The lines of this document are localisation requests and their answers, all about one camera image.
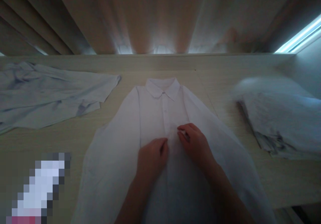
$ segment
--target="hand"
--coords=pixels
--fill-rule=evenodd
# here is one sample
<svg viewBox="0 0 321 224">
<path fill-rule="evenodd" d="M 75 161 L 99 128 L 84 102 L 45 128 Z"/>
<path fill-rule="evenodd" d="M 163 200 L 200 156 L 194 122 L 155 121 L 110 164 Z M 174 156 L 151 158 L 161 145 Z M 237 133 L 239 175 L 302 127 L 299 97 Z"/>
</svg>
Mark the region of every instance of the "hand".
<svg viewBox="0 0 321 224">
<path fill-rule="evenodd" d="M 189 123 L 177 127 L 184 130 L 189 140 L 182 132 L 177 132 L 180 141 L 191 160 L 203 171 L 211 171 L 213 166 L 218 165 L 212 155 L 205 135 L 194 124 Z"/>
<path fill-rule="evenodd" d="M 167 138 L 154 139 L 138 153 L 135 180 L 150 187 L 164 169 L 168 158 Z"/>
</svg>

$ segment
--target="light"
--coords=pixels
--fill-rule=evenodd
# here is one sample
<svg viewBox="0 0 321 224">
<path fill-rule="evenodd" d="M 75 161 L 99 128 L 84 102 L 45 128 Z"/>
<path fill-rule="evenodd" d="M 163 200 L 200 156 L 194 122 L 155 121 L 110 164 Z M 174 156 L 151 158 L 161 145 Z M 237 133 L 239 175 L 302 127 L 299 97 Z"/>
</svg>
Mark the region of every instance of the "light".
<svg viewBox="0 0 321 224">
<path fill-rule="evenodd" d="M 308 44 L 321 36 L 321 15 L 314 19 L 309 25 L 292 37 L 276 53 L 298 53 Z"/>
</svg>

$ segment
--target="curtain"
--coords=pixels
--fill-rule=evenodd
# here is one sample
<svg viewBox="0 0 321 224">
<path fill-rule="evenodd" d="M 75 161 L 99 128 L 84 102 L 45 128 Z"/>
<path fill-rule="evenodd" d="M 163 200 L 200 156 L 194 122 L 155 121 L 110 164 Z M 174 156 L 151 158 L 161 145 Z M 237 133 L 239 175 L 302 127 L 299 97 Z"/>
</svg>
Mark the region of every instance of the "curtain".
<svg viewBox="0 0 321 224">
<path fill-rule="evenodd" d="M 229 46 L 251 51 L 286 1 L 0 0 L 0 52 L 212 53 Z"/>
</svg>

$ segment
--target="clothing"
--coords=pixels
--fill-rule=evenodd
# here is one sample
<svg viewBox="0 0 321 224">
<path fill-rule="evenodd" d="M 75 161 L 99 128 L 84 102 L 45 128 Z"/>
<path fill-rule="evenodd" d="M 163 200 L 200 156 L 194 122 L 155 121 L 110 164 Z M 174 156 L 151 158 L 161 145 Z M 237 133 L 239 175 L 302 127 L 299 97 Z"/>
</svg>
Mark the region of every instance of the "clothing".
<svg viewBox="0 0 321 224">
<path fill-rule="evenodd" d="M 321 160 L 321 100 L 285 93 L 238 98 L 264 150 L 273 157 Z"/>
<path fill-rule="evenodd" d="M 7 64 L 0 73 L 0 133 L 40 129 L 97 110 L 119 80 L 119 75 Z"/>
<path fill-rule="evenodd" d="M 167 137 L 169 157 L 157 179 L 143 223 L 215 223 L 214 196 L 186 155 L 177 127 L 194 123 L 257 223 L 275 223 L 254 164 L 236 136 L 186 87 L 148 79 L 127 95 L 113 120 L 98 129 L 83 163 L 72 223 L 113 223 L 137 168 L 138 151 Z"/>
</svg>

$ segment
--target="wooden table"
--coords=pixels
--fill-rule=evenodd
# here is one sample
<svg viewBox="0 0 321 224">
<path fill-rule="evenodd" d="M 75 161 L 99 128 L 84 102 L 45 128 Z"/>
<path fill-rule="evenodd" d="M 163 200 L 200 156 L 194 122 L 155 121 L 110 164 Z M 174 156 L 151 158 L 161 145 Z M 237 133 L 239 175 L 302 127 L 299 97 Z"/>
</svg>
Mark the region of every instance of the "wooden table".
<svg viewBox="0 0 321 224">
<path fill-rule="evenodd" d="M 1 201 L 10 203 L 12 193 L 22 192 L 23 177 L 29 176 L 29 169 L 34 168 L 34 161 L 40 160 L 42 153 L 71 152 L 70 177 L 65 180 L 59 201 L 54 202 L 52 218 L 54 223 L 69 223 L 77 201 L 83 157 L 95 130 L 113 118 L 135 85 L 144 85 L 147 78 L 176 77 L 232 129 L 249 151 L 273 208 L 321 202 L 321 162 L 271 158 L 259 148 L 229 94 L 247 77 L 284 78 L 276 66 L 291 57 L 272 54 L 0 57 L 0 68 L 8 62 L 28 60 L 67 70 L 122 75 L 119 85 L 97 111 L 40 130 L 17 128 L 0 135 Z"/>
</svg>

